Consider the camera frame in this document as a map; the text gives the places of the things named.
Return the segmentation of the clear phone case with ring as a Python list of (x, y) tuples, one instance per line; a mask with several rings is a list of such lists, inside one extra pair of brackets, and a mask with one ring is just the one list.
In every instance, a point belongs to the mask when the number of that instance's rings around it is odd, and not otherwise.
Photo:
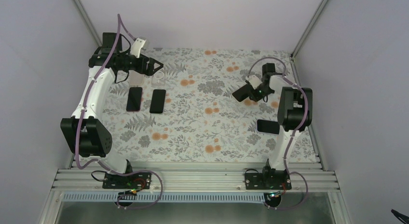
[(163, 71), (156, 72), (151, 81), (153, 87), (165, 87), (166, 85), (166, 74)]

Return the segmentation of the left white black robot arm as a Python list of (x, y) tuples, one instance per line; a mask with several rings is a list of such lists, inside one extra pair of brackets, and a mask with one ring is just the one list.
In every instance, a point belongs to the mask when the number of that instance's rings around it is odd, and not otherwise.
[(126, 51), (122, 50), (122, 34), (103, 33), (103, 43), (89, 59), (86, 87), (81, 100), (70, 118), (63, 118), (60, 128), (74, 154), (76, 166), (86, 168), (98, 163), (123, 188), (134, 182), (130, 162), (112, 149), (112, 135), (100, 121), (109, 89), (116, 82), (119, 71), (135, 71), (153, 76), (163, 63), (142, 54), (147, 40), (134, 39)]

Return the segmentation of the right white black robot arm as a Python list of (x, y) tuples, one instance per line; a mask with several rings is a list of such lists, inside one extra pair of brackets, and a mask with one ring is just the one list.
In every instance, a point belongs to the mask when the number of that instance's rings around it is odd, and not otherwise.
[(247, 83), (252, 87), (249, 92), (252, 101), (265, 99), (270, 94), (280, 94), (277, 122), (257, 122), (257, 127), (278, 130), (275, 149), (263, 167), (260, 182), (266, 189), (290, 188), (287, 158), (296, 139), (312, 122), (313, 91), (311, 88), (300, 87), (276, 72), (274, 63), (264, 64), (262, 78), (251, 75)]

